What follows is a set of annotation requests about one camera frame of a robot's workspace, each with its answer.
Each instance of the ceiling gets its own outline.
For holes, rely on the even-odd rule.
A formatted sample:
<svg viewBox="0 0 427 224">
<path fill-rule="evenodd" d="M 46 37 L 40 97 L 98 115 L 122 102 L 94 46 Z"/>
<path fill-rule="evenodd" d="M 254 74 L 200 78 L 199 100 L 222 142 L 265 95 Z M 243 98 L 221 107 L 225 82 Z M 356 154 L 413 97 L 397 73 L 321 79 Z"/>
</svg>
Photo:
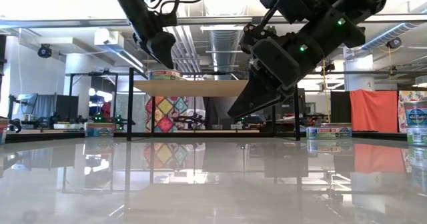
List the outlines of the ceiling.
<svg viewBox="0 0 427 224">
<path fill-rule="evenodd" d="M 2 5 L 3 1 L 0 0 L 0 7 L 4 7 Z M 66 7 L 64 11 L 59 11 L 57 13 L 49 11 L 49 12 L 39 12 L 38 15 L 34 15 L 34 9 L 37 9 L 38 5 L 46 5 L 46 2 L 40 3 L 40 0 L 27 0 L 28 3 L 33 3 L 27 9 L 23 9 L 20 7 L 13 6 L 9 3 L 8 7 L 10 8 L 2 8 L 0 9 L 0 17 L 9 18 L 9 19 L 25 19 L 24 14 L 28 15 L 26 19 L 84 19 L 84 18 L 101 18 L 101 19 L 123 19 L 123 12 L 118 7 L 118 4 L 115 0 L 73 0 L 73 5 L 70 5 L 70 0 L 55 0 L 57 4 L 53 5 L 52 2 L 49 2 L 49 6 L 54 8 L 54 6 L 64 6 Z M 85 1 L 91 1 L 90 3 L 94 3 L 94 5 L 85 3 Z M 382 11 L 383 14 L 395 14 L 395 13 L 407 13 L 417 12 L 418 6 L 423 5 L 425 0 L 388 0 L 386 7 Z M 266 10 L 260 5 L 258 0 L 205 0 L 201 3 L 196 3 L 192 5 L 183 5 L 180 16 L 188 16 L 188 17 L 197 17 L 204 16 L 205 6 L 207 5 L 216 5 L 216 6 L 224 6 L 223 9 L 231 8 L 233 5 L 245 5 L 246 10 L 244 15 L 248 16 L 262 16 L 266 12 Z M 366 27 L 366 39 L 371 40 L 377 35 L 381 34 L 381 32 L 386 31 L 387 29 L 397 25 L 396 24 L 365 24 L 363 26 Z M 284 35 L 287 32 L 296 32 L 302 28 L 302 24 L 295 25 L 287 25 L 280 24 L 275 25 L 278 34 Z M 119 31 L 122 33 L 124 37 L 131 37 L 132 30 L 131 27 L 108 27 L 110 31 Z M 93 44 L 94 42 L 94 33 L 98 30 L 98 27 L 82 27 L 82 28 L 34 28 L 26 30 L 27 36 L 23 36 L 23 38 L 33 39 L 41 39 L 41 38 L 63 38 L 63 37 L 72 37 L 75 40 L 78 40 L 84 48 L 81 48 L 80 45 L 62 45 L 57 44 L 53 45 L 53 49 L 55 51 L 61 52 L 62 54 L 67 53 L 81 53 L 81 52 L 93 52 L 93 51 L 102 51 L 99 47 Z M 192 25 L 189 26 L 189 30 L 191 32 L 191 36 L 193 39 L 193 44 L 197 54 L 200 57 L 205 57 L 206 59 L 211 59 L 211 54 L 206 53 L 206 51 L 212 50 L 212 46 L 209 40 L 209 32 L 210 31 L 202 31 L 200 25 Z M 412 31 L 405 33 L 400 36 L 403 41 L 403 47 L 397 51 L 394 51 L 391 54 L 391 58 L 389 54 L 384 52 L 385 47 L 375 48 L 373 51 L 374 54 L 374 68 L 376 70 L 386 70 L 390 65 L 399 65 L 398 70 L 409 70 L 409 69 L 417 69 L 423 70 L 424 66 L 422 64 L 427 63 L 427 25 L 421 25 L 415 28 Z M 149 57 L 140 51 L 139 58 L 142 62 L 150 63 Z M 334 55 L 333 58 L 336 60 L 343 59 L 343 56 L 340 55 L 340 51 L 336 52 L 337 55 Z M 105 62 L 99 62 L 99 68 L 110 68 L 112 70 L 121 70 L 123 71 L 124 67 L 129 67 L 129 63 L 124 61 L 121 57 L 116 55 L 115 53 L 101 53 L 102 57 L 105 57 L 107 61 L 107 65 L 104 65 Z M 236 62 L 228 63 L 228 65 L 237 65 L 239 67 L 234 67 L 234 70 L 245 70 L 248 66 L 249 57 L 246 54 L 238 53 L 236 54 Z M 214 67 L 211 64 L 204 65 L 203 70 L 214 70 Z"/>
</svg>

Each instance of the metal frame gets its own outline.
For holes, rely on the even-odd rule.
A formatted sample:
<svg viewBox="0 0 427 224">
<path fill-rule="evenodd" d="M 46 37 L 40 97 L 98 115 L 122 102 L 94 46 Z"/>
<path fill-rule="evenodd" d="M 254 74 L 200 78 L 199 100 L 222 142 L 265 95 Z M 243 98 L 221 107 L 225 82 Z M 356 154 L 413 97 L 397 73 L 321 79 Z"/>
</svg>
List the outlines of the metal frame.
<svg viewBox="0 0 427 224">
<path fill-rule="evenodd" d="M 245 17 L 179 17 L 178 25 L 246 25 L 249 22 L 257 23 L 262 16 Z M 377 14 L 362 23 L 425 23 L 427 14 Z M 283 17 L 272 17 L 270 24 L 288 24 Z M 126 19 L 78 19 L 78 20 L 0 20 L 0 29 L 6 28 L 75 28 L 75 27 L 125 27 L 129 26 Z"/>
<path fill-rule="evenodd" d="M 143 73 L 140 73 L 137 69 L 134 67 L 129 68 L 129 98 L 127 103 L 127 120 L 132 120 L 133 115 L 133 86 L 134 86 L 134 76 L 135 72 L 137 72 L 140 75 L 143 75 Z M 210 75 L 223 75 L 222 72 L 201 72 L 201 73 L 183 73 L 183 75 L 205 75 L 206 73 Z M 294 98 L 298 100 L 298 87 L 296 87 L 296 94 L 294 94 Z M 151 97 L 151 132 L 149 133 L 132 133 L 132 125 L 127 125 L 127 131 L 126 131 L 126 140 L 132 141 L 132 137 L 295 137 L 296 141 L 299 141 L 301 139 L 300 129 L 299 127 L 300 123 L 300 107 L 299 107 L 299 101 L 294 101 L 294 112 L 295 112 L 295 135 L 290 135 L 289 133 L 278 133 L 276 131 L 276 107 L 272 106 L 272 132 L 268 133 L 238 133 L 237 130 L 235 133 L 155 133 L 154 132 L 154 121 L 155 121 L 155 96 Z"/>
<path fill-rule="evenodd" d="M 91 73 L 67 73 L 65 74 L 66 77 L 69 77 L 69 91 L 68 96 L 73 96 L 73 86 L 76 84 L 83 76 L 88 77 L 115 77 L 115 83 L 114 83 L 114 105 L 113 105 L 113 117 L 115 117 L 115 109 L 116 109 L 116 101 L 117 101 L 117 82 L 119 81 L 119 73 L 108 73 L 108 74 L 101 74 L 101 75 L 91 75 Z M 73 78 L 74 76 L 80 76 L 79 79 L 74 83 Z M 71 105 L 68 108 L 68 121 L 71 120 Z"/>
</svg>

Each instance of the equipment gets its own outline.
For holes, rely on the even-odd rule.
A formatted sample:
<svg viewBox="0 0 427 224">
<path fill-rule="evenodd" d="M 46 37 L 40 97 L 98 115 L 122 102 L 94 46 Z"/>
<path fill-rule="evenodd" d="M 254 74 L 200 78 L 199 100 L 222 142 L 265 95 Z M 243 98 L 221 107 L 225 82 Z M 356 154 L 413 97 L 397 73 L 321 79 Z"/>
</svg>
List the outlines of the equipment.
<svg viewBox="0 0 427 224">
<path fill-rule="evenodd" d="M 242 51 L 256 60 L 250 79 L 228 111 L 238 118 L 291 97 L 298 81 L 341 44 L 365 43 L 356 25 L 381 11 L 386 0 L 260 0 L 269 11 L 259 25 L 248 23 L 240 40 Z M 308 20 L 298 33 L 277 36 L 266 25 L 279 11 L 289 23 Z"/>
<path fill-rule="evenodd" d="M 177 25 L 177 7 L 194 1 L 164 1 L 159 11 L 148 11 L 144 0 L 117 0 L 134 30 L 133 38 L 155 60 L 173 69 L 171 48 L 175 38 L 163 27 Z M 255 59 L 250 79 L 232 108 L 230 117 L 244 117 L 292 96 L 294 86 L 341 44 L 365 43 L 363 27 L 356 25 L 380 12 L 387 0 L 260 0 L 269 9 L 258 25 L 248 23 L 240 41 L 242 51 Z M 168 14 L 162 7 L 174 3 Z M 308 20 L 298 33 L 277 36 L 266 27 L 279 11 L 289 23 Z"/>
<path fill-rule="evenodd" d="M 176 40 L 173 34 L 163 31 L 163 28 L 177 25 L 176 11 L 180 3 L 197 3 L 201 0 L 165 1 L 161 5 L 162 0 L 158 0 L 157 5 L 152 9 L 160 6 L 160 12 L 149 11 L 144 0 L 117 1 L 133 28 L 133 40 L 156 61 L 163 63 L 169 69 L 173 69 L 171 49 Z M 174 4 L 173 9 L 170 13 L 164 14 L 162 12 L 163 6 L 168 3 Z"/>
<path fill-rule="evenodd" d="M 52 49 L 50 44 L 41 44 L 39 51 L 37 52 L 38 56 L 41 58 L 49 58 L 52 56 Z"/>
</svg>

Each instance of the ductwork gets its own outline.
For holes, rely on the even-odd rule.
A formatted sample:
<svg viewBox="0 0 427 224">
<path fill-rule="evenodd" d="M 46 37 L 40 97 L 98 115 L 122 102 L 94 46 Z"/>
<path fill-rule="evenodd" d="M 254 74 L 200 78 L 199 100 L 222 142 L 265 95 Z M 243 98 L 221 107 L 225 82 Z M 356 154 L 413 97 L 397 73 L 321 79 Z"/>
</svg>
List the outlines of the ductwork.
<svg viewBox="0 0 427 224">
<path fill-rule="evenodd" d="M 124 61 L 144 72 L 147 67 L 144 67 L 143 63 L 132 54 L 135 49 L 129 48 L 129 45 L 126 45 L 127 43 L 126 38 L 118 31 L 108 31 L 108 29 L 101 28 L 95 32 L 94 44 L 97 47 L 116 53 Z"/>
<path fill-rule="evenodd" d="M 212 51 L 230 51 L 238 48 L 241 31 L 211 31 L 210 43 Z M 215 69 L 218 71 L 233 71 L 236 53 L 212 53 L 212 63 L 218 66 Z M 220 75 L 219 80 L 230 80 L 231 75 Z"/>
<path fill-rule="evenodd" d="M 427 13 L 427 3 L 419 6 L 418 8 L 415 8 L 413 11 L 411 11 L 413 14 L 425 14 Z M 365 45 L 361 46 L 361 50 L 370 50 L 375 47 L 379 47 L 388 41 L 391 41 L 395 39 L 396 37 L 399 37 L 405 33 L 407 33 L 410 30 L 413 30 L 414 28 L 419 27 L 423 23 L 401 23 L 398 25 L 393 26 L 393 28 L 383 32 L 383 34 L 371 39 L 370 41 L 366 42 Z"/>
<path fill-rule="evenodd" d="M 224 8 L 224 10 L 214 7 L 218 4 L 218 0 L 213 2 L 205 2 L 205 11 L 207 16 L 243 16 L 246 10 L 246 2 L 244 0 L 229 0 L 232 3 L 222 3 L 224 7 L 230 4 L 230 8 Z M 226 30 L 215 30 L 210 31 L 210 44 L 212 53 L 212 64 L 217 71 L 233 71 L 233 67 L 236 60 L 236 53 L 215 53 L 216 51 L 235 51 L 238 48 L 238 43 L 242 31 L 226 31 Z M 231 75 L 220 75 L 216 76 L 218 80 L 231 80 Z"/>
</svg>

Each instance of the patterned fabric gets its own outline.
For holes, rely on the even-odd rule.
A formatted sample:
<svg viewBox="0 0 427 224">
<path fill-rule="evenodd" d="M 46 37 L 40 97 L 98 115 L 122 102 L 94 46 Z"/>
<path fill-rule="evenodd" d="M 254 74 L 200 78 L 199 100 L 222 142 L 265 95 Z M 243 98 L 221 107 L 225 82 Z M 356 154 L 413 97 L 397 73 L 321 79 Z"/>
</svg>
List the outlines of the patterned fabric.
<svg viewBox="0 0 427 224">
<path fill-rule="evenodd" d="M 151 131 L 152 98 L 145 104 L 147 119 L 146 131 Z M 156 133 L 171 133 L 182 128 L 181 123 L 173 123 L 173 118 L 185 113 L 188 109 L 187 97 L 155 97 L 155 125 Z"/>
<path fill-rule="evenodd" d="M 149 168 L 150 165 L 151 145 L 147 145 L 144 149 L 145 165 Z M 155 143 L 154 144 L 154 169 L 185 169 L 187 166 L 187 150 L 176 143 Z"/>
</svg>

